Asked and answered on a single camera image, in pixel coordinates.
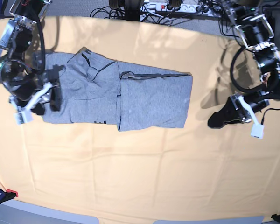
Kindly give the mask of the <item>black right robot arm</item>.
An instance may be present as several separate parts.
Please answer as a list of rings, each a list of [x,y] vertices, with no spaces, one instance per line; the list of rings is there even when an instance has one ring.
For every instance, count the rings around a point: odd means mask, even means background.
[[[16,0],[9,13],[9,21],[0,38],[0,84],[11,94],[20,118],[30,112],[43,115],[44,104],[54,112],[61,109],[61,90],[58,78],[50,78],[45,71],[45,43],[41,21],[50,0]],[[28,65],[25,53],[29,49],[33,32],[40,37],[40,64]]]

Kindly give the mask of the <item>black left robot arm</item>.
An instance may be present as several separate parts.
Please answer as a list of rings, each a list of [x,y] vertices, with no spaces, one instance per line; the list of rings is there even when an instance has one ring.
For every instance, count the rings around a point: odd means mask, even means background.
[[[224,107],[208,120],[208,127],[220,129],[228,124],[249,123],[255,113],[269,111],[269,100],[280,101],[280,57],[273,41],[274,32],[259,9],[259,0],[221,0],[223,17],[229,19],[241,40],[230,65],[232,84],[241,92],[230,96]],[[247,89],[234,77],[237,58],[244,51],[252,53],[260,71],[260,85]]]

